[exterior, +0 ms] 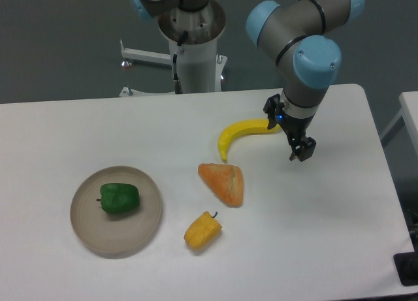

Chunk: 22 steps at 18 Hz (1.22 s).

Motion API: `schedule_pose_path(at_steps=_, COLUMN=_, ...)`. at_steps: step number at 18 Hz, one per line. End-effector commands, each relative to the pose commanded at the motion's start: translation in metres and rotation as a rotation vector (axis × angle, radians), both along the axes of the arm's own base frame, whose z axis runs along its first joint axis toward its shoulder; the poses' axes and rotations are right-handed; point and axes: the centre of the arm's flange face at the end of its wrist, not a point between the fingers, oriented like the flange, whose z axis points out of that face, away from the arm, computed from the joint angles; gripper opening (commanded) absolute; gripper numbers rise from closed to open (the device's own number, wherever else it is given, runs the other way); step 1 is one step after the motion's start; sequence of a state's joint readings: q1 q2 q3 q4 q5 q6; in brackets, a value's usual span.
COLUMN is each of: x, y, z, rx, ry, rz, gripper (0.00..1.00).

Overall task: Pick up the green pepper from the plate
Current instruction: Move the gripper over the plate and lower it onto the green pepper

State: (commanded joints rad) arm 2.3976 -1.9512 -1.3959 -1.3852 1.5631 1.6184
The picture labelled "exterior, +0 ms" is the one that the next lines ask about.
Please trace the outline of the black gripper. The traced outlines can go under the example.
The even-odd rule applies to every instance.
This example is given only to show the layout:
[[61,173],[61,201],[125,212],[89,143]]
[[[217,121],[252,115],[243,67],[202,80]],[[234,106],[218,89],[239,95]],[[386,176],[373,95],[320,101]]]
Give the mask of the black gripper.
[[269,97],[263,111],[267,115],[267,129],[279,125],[286,133],[291,147],[290,161],[305,161],[315,150],[316,141],[306,137],[306,129],[313,120],[315,108],[301,108],[290,102],[284,93]]

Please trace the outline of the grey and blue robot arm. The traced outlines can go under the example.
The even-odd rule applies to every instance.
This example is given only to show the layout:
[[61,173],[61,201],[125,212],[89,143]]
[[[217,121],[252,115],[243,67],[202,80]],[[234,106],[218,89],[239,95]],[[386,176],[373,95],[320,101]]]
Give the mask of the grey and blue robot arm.
[[[131,0],[143,18],[156,18],[169,41],[170,66],[177,94],[215,89],[216,42],[225,28],[225,13],[214,0]],[[263,110],[269,127],[280,126],[304,161],[315,140],[306,136],[342,61],[338,45],[326,33],[357,18],[365,0],[297,0],[289,7],[263,1],[249,14],[246,31],[285,78],[280,94]]]

